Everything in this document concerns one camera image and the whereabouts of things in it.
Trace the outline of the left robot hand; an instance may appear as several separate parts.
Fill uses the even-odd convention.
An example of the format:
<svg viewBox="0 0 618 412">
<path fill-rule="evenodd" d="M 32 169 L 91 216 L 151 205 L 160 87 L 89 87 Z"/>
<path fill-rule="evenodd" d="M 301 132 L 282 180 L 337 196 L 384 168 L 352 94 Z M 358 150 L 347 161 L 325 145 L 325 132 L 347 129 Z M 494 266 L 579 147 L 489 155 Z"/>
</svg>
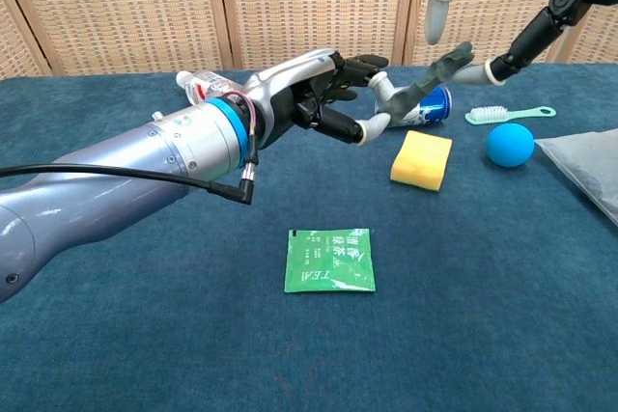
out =
<svg viewBox="0 0 618 412">
<path fill-rule="evenodd" d="M 344 143 L 364 143 L 369 125 L 329 105 L 356 99 L 353 89 L 367 87 L 388 64 L 389 60 L 380 55 L 344 58 L 327 47 L 252 73 L 241 91 L 259 113 L 258 148 L 272 145 L 294 125 Z"/>
</svg>

